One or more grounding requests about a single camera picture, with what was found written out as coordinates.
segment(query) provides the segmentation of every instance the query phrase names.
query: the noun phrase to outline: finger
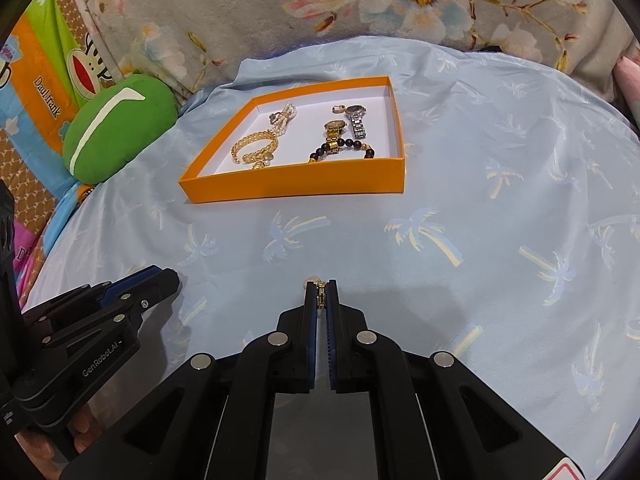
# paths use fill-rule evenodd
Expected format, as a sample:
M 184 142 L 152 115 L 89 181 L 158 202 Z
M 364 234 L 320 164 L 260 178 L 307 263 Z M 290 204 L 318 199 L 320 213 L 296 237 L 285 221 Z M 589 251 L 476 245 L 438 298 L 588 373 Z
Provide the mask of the finger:
M 86 433 L 79 433 L 78 436 L 76 436 L 75 444 L 78 453 L 82 453 L 91 444 L 98 440 L 98 437 L 100 437 L 101 434 L 102 428 L 100 427 L 100 424 L 98 424 L 98 421 L 94 419 Z
M 71 425 L 80 433 L 86 433 L 89 431 L 93 419 L 94 415 L 91 413 L 91 408 L 89 408 L 88 404 L 85 404 L 71 419 Z
M 25 452 L 34 458 L 51 460 L 55 455 L 53 445 L 49 439 L 41 433 L 21 431 L 15 437 Z

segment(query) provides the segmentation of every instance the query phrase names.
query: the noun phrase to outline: gold bracelet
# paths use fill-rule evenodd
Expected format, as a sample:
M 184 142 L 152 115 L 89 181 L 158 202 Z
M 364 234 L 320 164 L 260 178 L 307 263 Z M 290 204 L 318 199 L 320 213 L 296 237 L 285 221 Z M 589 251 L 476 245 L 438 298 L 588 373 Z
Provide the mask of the gold bracelet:
M 254 163 L 254 169 L 256 169 L 264 168 L 266 165 L 268 165 L 269 161 L 273 160 L 273 152 L 278 147 L 278 137 L 276 137 L 273 132 L 265 130 L 263 132 L 249 134 L 238 140 L 238 142 L 233 145 L 233 147 L 231 148 L 231 157 L 233 157 L 233 160 L 236 164 L 240 164 L 240 160 L 238 159 L 238 152 L 245 146 L 254 143 L 256 140 L 270 140 L 271 142 L 264 148 L 260 148 L 259 150 L 243 155 L 242 161 L 245 164 Z

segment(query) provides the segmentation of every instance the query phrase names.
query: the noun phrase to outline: orange box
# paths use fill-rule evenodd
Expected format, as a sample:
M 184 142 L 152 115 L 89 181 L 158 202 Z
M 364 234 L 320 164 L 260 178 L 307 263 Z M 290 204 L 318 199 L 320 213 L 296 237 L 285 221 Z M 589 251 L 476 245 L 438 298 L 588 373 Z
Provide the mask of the orange box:
M 241 137 L 265 130 L 270 113 L 293 102 L 298 113 L 279 137 L 274 160 L 266 168 L 234 165 L 230 149 Z M 343 138 L 351 124 L 333 114 L 337 104 L 364 104 L 367 137 L 376 151 L 364 159 L 362 151 L 341 150 L 315 163 L 308 154 L 324 143 L 324 123 L 344 119 Z M 267 144 L 247 146 L 243 153 Z M 352 193 L 404 192 L 404 142 L 398 107 L 387 76 L 316 83 L 252 98 L 209 141 L 178 181 L 193 203 Z

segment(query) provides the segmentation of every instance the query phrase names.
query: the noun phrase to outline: human hand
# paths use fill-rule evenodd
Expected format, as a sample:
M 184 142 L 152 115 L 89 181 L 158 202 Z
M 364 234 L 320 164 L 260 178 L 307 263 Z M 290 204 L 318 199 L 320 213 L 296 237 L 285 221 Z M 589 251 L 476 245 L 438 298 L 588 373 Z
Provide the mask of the human hand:
M 102 434 L 100 425 L 95 420 L 88 404 L 80 408 L 80 411 L 71 419 L 71 426 L 78 432 L 74 440 L 78 453 L 82 453 Z M 46 435 L 25 430 L 15 437 L 33 462 L 33 465 L 38 468 L 47 480 L 58 480 L 60 478 L 60 468 L 52 461 L 55 455 L 55 447 Z

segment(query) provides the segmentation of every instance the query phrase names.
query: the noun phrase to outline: pink fabric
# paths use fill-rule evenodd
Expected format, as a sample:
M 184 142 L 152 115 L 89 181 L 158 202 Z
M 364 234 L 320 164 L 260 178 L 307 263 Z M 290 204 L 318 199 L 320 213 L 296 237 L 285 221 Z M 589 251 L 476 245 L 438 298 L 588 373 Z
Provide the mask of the pink fabric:
M 640 66 L 628 57 L 621 57 L 613 69 L 613 75 L 631 108 L 631 113 L 636 118 L 636 123 L 640 124 Z
M 15 260 L 14 273 L 16 276 L 27 263 L 27 259 L 36 245 L 36 237 L 20 222 L 14 221 L 15 231 Z
M 29 283 L 29 277 L 31 276 L 31 271 L 33 270 L 35 261 L 36 261 L 35 254 L 31 253 L 27 257 L 25 264 L 22 266 L 22 270 L 20 274 L 17 275 L 17 279 L 15 280 L 15 288 L 18 291 L 18 298 L 20 298 L 20 309 L 23 309 L 24 305 L 27 302 L 27 298 L 22 298 L 22 294 L 24 292 L 25 287 Z

